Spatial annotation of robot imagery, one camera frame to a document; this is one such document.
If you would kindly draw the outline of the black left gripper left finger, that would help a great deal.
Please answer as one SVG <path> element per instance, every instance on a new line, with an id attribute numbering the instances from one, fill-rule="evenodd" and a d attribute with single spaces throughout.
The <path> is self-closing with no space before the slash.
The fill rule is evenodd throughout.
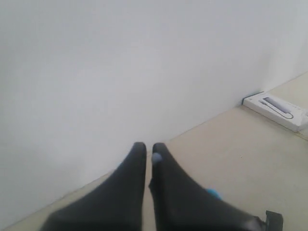
<path id="1" fill-rule="evenodd" d="M 97 188 L 51 213 L 42 231 L 140 231 L 147 150 L 133 144 L 120 166 Z"/>

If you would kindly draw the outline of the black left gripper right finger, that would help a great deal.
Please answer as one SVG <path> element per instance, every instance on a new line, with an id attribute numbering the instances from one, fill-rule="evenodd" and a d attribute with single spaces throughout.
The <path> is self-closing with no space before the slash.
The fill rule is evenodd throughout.
<path id="1" fill-rule="evenodd" d="M 210 194 L 177 163 L 164 143 L 149 185 L 158 231 L 261 231 L 263 222 Z"/>

